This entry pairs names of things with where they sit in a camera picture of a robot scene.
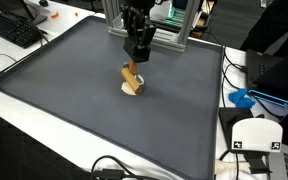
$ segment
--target blue object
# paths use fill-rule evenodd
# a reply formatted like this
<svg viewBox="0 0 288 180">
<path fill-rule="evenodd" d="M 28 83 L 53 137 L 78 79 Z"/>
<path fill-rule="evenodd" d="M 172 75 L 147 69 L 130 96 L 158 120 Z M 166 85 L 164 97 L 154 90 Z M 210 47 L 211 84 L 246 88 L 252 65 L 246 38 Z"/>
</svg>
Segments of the blue object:
<svg viewBox="0 0 288 180">
<path fill-rule="evenodd" d="M 228 98 L 237 108 L 251 109 L 255 102 L 251 98 L 245 98 L 246 92 L 246 89 L 239 89 L 237 92 L 229 94 Z"/>
</svg>

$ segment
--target black sticker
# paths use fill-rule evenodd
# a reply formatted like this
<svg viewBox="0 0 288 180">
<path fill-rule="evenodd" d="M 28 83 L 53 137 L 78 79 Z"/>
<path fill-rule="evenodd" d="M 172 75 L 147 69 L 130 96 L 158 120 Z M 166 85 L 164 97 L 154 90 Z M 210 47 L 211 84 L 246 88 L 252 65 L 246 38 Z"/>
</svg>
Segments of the black sticker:
<svg viewBox="0 0 288 180">
<path fill-rule="evenodd" d="M 272 149 L 273 150 L 280 150 L 281 149 L 281 143 L 280 142 L 272 142 Z"/>
<path fill-rule="evenodd" d="M 234 141 L 234 148 L 242 149 L 243 143 L 241 141 Z"/>
</svg>

